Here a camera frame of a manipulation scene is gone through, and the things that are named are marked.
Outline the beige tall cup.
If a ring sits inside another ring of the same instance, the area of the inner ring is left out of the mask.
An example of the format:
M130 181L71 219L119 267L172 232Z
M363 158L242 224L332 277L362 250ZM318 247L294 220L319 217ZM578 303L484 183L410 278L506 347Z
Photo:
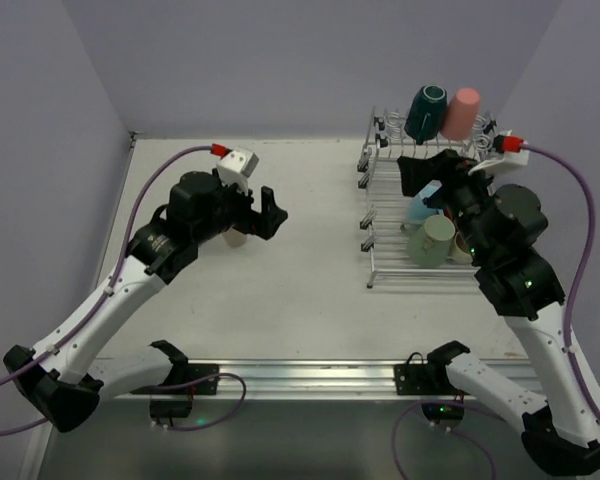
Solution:
M247 242L247 236L235 229L229 229L222 233L226 245L229 248L236 249L240 248Z

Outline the metal dish rack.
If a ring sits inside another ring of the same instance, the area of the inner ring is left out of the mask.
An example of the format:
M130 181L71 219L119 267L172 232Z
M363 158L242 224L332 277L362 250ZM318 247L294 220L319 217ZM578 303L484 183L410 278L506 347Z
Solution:
M424 268L407 255L409 234L417 227L407 221L412 199L401 193L397 158L427 160L451 149L480 161L498 132L496 117L490 111L479 114L466 140L452 141L439 135L421 145L403 131L405 120L406 114L399 110L373 108L357 161L357 186L365 197L359 228L365 233L360 250L370 260L367 287L371 289L383 280L471 280L475 269L470 264L448 258L438 267Z

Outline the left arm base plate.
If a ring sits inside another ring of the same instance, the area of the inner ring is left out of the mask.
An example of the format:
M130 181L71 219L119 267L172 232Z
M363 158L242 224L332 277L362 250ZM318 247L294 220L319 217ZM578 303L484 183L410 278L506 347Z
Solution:
M151 386L152 394L170 395L215 395L218 379L215 374L220 366L215 363L180 363L174 364L166 379L157 386Z

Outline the pink cup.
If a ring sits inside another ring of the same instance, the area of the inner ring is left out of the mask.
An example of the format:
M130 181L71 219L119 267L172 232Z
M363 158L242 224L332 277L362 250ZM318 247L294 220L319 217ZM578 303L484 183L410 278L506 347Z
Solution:
M459 89L448 104L440 134L452 141L466 140L480 110L481 96L470 87Z

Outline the light green mug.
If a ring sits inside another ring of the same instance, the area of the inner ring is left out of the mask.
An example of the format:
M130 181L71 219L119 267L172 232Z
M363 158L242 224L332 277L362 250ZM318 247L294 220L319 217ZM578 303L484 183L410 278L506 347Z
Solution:
M449 255L456 229L442 214L429 216L422 223L403 223L401 232L407 237L406 254L421 268L437 268Z

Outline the light blue mug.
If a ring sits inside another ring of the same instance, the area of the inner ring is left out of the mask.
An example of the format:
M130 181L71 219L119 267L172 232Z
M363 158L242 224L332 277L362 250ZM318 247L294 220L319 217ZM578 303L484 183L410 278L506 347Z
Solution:
M437 190L438 186L427 185L411 199L404 218L406 224L422 224L429 217L443 213L441 209L431 208L424 202Z

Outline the cream small cup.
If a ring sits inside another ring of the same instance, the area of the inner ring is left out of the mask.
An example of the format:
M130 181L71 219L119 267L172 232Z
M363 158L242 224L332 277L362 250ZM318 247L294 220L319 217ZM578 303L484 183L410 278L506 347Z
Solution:
M454 235L450 244L449 258L458 265L470 265L473 261L470 248L459 232Z

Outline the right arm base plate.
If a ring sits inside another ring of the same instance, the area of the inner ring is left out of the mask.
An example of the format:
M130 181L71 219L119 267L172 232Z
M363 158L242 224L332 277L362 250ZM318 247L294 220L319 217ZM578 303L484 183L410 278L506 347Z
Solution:
M393 366L393 380L399 396L452 396L458 393L449 382L445 368L430 363L420 352L413 352L403 363Z

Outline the dark green mug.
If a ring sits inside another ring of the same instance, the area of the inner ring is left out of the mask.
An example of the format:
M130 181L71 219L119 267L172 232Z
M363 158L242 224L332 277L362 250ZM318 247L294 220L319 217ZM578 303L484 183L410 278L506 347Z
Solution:
M434 139L442 127L447 105L447 91L443 87L437 84L421 87L406 117L406 135L417 145Z

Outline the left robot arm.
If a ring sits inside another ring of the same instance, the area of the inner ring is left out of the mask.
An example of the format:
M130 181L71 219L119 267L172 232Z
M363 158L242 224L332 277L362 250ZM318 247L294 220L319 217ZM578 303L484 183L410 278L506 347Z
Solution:
M96 356L149 299L195 262L202 244L231 229L271 239L287 220L272 188L260 210L251 189L224 183L217 170L192 171L170 189L150 221L128 234L113 270L57 329L32 347L12 346L3 363L20 394L57 431L84 423L111 381L90 372Z

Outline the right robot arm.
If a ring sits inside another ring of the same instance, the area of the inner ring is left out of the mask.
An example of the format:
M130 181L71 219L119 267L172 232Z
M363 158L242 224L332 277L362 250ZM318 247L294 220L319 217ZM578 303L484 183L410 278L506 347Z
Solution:
M428 353L430 382L473 396L500 416L546 474L600 470L600 387L567 320L562 285L533 247L548 226L538 196L516 184L492 191L490 175L450 149L428 159L401 156L397 165L406 197L439 182L426 202L450 215L471 251L481 293L523 346L542 391L526 390L458 341Z

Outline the aluminium mounting rail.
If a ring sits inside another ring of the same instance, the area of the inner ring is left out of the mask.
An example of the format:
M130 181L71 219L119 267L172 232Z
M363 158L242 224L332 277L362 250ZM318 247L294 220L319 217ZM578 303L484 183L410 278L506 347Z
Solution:
M402 373L398 361L326 360L174 360L155 348L137 355L100 358L86 370L103 386L103 401L128 393L157 395L162 384L184 388L187 382L214 373L232 373L256 399L355 400L395 396L451 396L446 387L422 387Z

